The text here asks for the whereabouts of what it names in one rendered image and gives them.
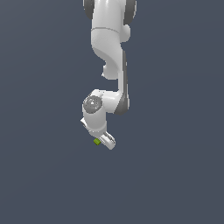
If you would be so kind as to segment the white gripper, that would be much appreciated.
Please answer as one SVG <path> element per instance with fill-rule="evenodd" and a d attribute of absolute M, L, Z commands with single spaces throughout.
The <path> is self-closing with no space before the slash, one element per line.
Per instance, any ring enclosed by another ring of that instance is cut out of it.
<path fill-rule="evenodd" d="M 110 135 L 107 131 L 99 133 L 99 140 L 104 144 L 109 150 L 113 150 L 116 146 L 115 138 Z"/>

